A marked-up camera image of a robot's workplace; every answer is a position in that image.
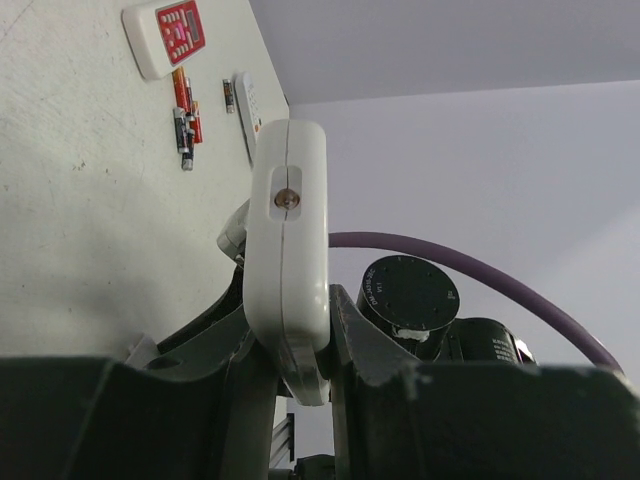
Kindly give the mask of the white battery cover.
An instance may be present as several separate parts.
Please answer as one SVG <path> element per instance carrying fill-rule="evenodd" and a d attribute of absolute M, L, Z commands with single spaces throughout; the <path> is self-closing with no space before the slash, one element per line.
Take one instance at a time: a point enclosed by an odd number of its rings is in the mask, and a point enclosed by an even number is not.
<path fill-rule="evenodd" d="M 246 200 L 227 220 L 217 237 L 218 248 L 236 264 L 244 264 L 247 218 L 250 201 Z"/>

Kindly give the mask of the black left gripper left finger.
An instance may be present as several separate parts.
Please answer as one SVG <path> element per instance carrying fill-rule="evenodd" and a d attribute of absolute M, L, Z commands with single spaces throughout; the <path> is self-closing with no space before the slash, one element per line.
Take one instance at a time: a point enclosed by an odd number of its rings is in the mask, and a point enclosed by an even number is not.
<path fill-rule="evenodd" d="M 241 305 L 243 273 L 135 368 L 1 361 L 5 479 L 264 479 L 278 379 Z"/>

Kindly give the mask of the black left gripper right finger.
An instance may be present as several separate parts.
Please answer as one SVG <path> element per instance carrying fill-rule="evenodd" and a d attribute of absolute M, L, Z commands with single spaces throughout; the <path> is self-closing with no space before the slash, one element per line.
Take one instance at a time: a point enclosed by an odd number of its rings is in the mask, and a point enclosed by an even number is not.
<path fill-rule="evenodd" d="M 639 396 L 594 367 L 424 363 L 330 289 L 340 479 L 635 479 Z"/>

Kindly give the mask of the white grey remote control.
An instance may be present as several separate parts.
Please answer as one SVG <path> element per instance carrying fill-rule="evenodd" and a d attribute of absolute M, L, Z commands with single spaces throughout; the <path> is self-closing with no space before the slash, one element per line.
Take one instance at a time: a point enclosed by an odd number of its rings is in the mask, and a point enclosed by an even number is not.
<path fill-rule="evenodd" d="M 243 307 L 292 396 L 322 406 L 330 384 L 326 135 L 283 119 L 259 134 L 247 216 Z"/>

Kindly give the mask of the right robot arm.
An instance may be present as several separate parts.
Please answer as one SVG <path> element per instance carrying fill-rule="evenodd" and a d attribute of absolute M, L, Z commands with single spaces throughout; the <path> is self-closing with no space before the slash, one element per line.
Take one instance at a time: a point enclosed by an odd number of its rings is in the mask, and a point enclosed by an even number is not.
<path fill-rule="evenodd" d="M 369 322 L 425 362 L 536 362 L 502 323 L 460 318 L 460 296 L 452 279 L 416 257 L 392 255 L 370 264 L 356 305 Z"/>

